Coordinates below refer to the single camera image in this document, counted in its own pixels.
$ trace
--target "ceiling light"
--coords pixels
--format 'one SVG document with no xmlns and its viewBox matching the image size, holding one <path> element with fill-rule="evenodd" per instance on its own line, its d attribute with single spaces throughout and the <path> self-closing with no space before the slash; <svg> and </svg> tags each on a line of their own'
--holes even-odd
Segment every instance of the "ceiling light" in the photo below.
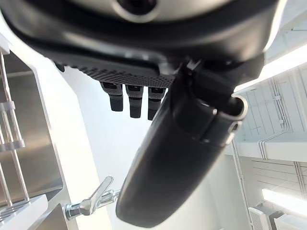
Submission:
<svg viewBox="0 0 307 230">
<path fill-rule="evenodd" d="M 307 217 L 307 201 L 268 189 L 263 189 L 262 194 L 265 200 Z"/>
<path fill-rule="evenodd" d="M 290 70 L 306 62 L 307 62 L 307 44 L 266 64 L 263 67 L 261 74 L 257 79 L 246 82 L 242 85 L 238 85 L 235 88 L 235 92 L 245 89 L 251 85 L 254 85 L 258 82 L 261 82 L 273 76 L 276 76 L 282 72 Z"/>
</svg>

